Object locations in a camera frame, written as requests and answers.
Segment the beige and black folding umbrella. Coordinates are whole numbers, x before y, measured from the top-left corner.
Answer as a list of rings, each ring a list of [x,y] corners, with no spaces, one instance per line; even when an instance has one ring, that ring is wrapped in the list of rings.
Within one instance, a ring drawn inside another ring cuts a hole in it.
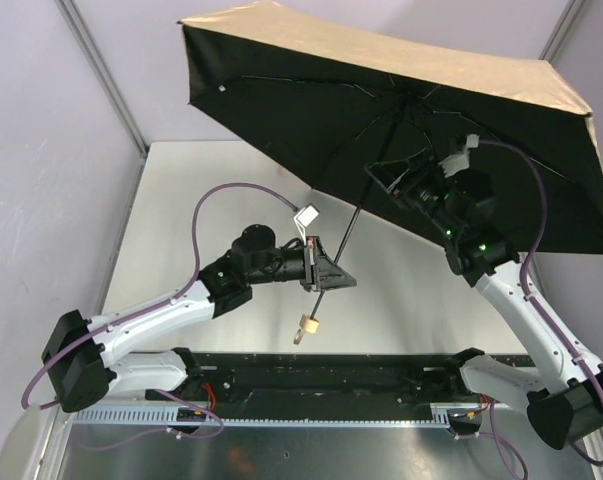
[[[519,256],[603,255],[592,110],[547,62],[464,52],[332,24],[271,1],[180,23],[189,102],[312,188],[444,250],[365,166],[422,149],[439,163],[480,136],[470,168]]]

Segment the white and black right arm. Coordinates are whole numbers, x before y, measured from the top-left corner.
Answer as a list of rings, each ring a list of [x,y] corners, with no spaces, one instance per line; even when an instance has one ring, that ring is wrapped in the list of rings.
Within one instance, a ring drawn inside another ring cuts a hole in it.
[[[469,154],[437,163],[423,150],[365,170],[397,206],[418,210],[442,234],[452,272],[497,310],[537,369],[526,373],[468,349],[454,358],[465,387],[526,415],[556,450],[602,428],[603,363],[560,320],[493,225],[490,178],[470,168]]]

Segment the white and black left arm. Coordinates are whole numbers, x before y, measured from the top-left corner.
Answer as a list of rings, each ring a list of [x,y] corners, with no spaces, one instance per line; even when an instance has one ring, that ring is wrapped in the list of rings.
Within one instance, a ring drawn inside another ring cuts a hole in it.
[[[247,227],[231,247],[180,291],[155,303],[88,319],[62,315],[41,358],[61,409],[84,410],[115,393],[178,389],[196,370],[184,348],[139,353],[142,343],[225,315],[249,302],[258,284],[296,281],[307,292],[356,286],[325,252],[319,237],[282,247],[264,225]]]

